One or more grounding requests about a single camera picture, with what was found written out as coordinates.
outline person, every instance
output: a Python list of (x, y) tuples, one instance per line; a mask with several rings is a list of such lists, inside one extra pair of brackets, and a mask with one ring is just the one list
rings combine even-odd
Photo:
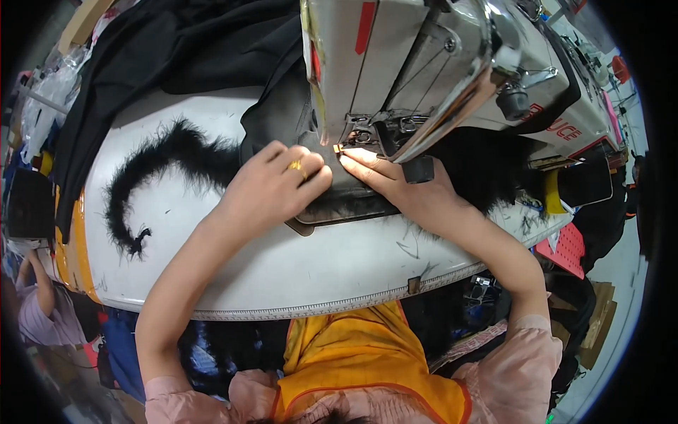
[(136, 343), (149, 423), (543, 423), (563, 346), (551, 334), (537, 260), (456, 195), (439, 161), (435, 178), (417, 185), (405, 182), (399, 165), (363, 149), (346, 150), (340, 161), (405, 217), (487, 265), (513, 300), (505, 342), (452, 379), (429, 374), (394, 301), (293, 320), (284, 377), (238, 372), (229, 408), (193, 391), (177, 340), (205, 286), (248, 241), (300, 213), (332, 183), (320, 155), (274, 141), (240, 169), (142, 307)]
[[(35, 283), (29, 284), (33, 274)], [(101, 305), (52, 283), (35, 250), (19, 266), (16, 285), (3, 274), (3, 289), (24, 339), (39, 345), (83, 345), (99, 335)]]

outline black fur trim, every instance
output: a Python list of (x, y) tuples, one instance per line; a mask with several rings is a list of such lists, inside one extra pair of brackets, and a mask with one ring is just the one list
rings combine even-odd
[(125, 223), (132, 209), (129, 204), (132, 191), (161, 177), (172, 164), (179, 167), (188, 186), (225, 189), (238, 172), (240, 161), (238, 146), (224, 144), (221, 138), (207, 142), (198, 127), (181, 118), (125, 160), (106, 188), (106, 225), (120, 253), (125, 252), (132, 258), (135, 254), (141, 256), (142, 241), (152, 233), (150, 228), (142, 228), (134, 237)]

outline industrial sewing machine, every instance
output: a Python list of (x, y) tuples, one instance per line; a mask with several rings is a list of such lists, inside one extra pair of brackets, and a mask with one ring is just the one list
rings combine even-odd
[(374, 193), (332, 161), (333, 145), (376, 151), (401, 164), (410, 183), (433, 178), (424, 152), (459, 126), (535, 140), (531, 165), (541, 170), (620, 150), (614, 112), (593, 68), (542, 20), (540, 0), (301, 6), (306, 81), (295, 83), (296, 91), (283, 88), (285, 106), (261, 115), (296, 126), (262, 134), (243, 118), (247, 137), (294, 139), (320, 151), (335, 171), (328, 193), (297, 217), (301, 233), (305, 225), (395, 213), (386, 202), (367, 200)]

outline woman's left hand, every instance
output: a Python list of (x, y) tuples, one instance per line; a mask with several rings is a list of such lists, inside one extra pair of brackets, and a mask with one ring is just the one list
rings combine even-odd
[[(301, 169), (288, 168), (294, 161)], [(331, 183), (322, 156), (275, 140), (238, 171), (211, 215), (227, 226), (226, 237), (247, 243), (301, 213)]]

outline pink sleeve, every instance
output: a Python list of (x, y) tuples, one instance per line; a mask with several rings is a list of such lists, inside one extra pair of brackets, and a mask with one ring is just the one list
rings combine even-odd
[(148, 424), (238, 422), (222, 402), (194, 391), (185, 380), (156, 377), (144, 390)]
[(551, 323), (541, 315), (527, 315), (509, 326), (501, 346), (453, 376), (466, 381), (471, 395), (469, 422), (543, 424), (562, 354), (563, 343), (551, 335)]

